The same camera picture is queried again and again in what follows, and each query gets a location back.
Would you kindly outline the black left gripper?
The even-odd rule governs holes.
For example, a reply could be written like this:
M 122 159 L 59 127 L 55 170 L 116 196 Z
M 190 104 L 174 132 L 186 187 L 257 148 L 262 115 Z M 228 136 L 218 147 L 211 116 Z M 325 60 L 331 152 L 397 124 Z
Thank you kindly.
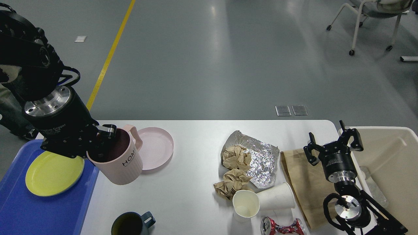
M 41 148 L 69 158 L 105 159 L 104 139 L 117 133 L 114 124 L 98 125 L 72 87 L 56 86 L 51 94 L 24 104 L 24 117 L 44 136 Z

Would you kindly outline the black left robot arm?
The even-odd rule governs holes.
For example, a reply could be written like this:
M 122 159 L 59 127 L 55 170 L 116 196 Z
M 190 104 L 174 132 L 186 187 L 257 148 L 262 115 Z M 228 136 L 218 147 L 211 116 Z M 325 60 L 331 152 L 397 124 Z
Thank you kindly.
M 22 114 L 44 136 L 41 149 L 65 157 L 104 160 L 117 127 L 100 125 L 73 85 L 80 72 L 65 66 L 42 28 L 1 3 L 1 84 L 24 101 Z

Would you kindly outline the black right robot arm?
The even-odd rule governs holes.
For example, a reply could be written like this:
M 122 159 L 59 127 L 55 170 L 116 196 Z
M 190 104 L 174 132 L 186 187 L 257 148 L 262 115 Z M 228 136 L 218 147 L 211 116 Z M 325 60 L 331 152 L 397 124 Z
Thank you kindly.
M 377 224 L 367 234 L 406 234 L 408 229 L 402 223 L 355 184 L 357 170 L 351 152 L 364 150 L 361 135 L 355 128 L 346 128 L 342 120 L 339 123 L 342 134 L 337 140 L 318 145 L 314 134 L 309 133 L 310 141 L 303 148 L 309 164 L 321 163 L 326 180 L 335 188 L 335 193 L 323 201 L 325 218 L 330 225 L 353 235 L 356 228 L 362 230 L 368 226 L 374 214 Z

